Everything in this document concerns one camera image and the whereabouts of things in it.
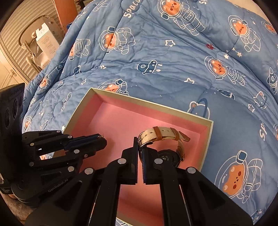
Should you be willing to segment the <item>beige strap wristwatch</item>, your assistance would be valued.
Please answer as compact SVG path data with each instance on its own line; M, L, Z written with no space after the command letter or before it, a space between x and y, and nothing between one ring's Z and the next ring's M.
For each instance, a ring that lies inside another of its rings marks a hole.
M143 148L151 146L157 149L158 157L179 167L185 160L185 143L190 137L171 127L152 127L138 136L139 158L143 160Z

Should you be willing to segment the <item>white cardboard box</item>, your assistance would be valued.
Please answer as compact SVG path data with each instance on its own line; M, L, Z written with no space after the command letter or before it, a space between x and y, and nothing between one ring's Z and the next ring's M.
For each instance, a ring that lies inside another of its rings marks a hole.
M59 27L56 27L55 24L51 24L50 22L46 22L35 32L37 36L36 43L47 59L51 60L55 56L63 39Z

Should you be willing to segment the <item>blue astronaut bear quilt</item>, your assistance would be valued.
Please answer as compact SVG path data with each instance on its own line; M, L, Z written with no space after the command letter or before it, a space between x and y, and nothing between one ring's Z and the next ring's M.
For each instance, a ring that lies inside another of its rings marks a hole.
M277 33L229 1L93 1L26 87L22 131L65 130L89 88L213 121L202 173L257 224L277 195Z

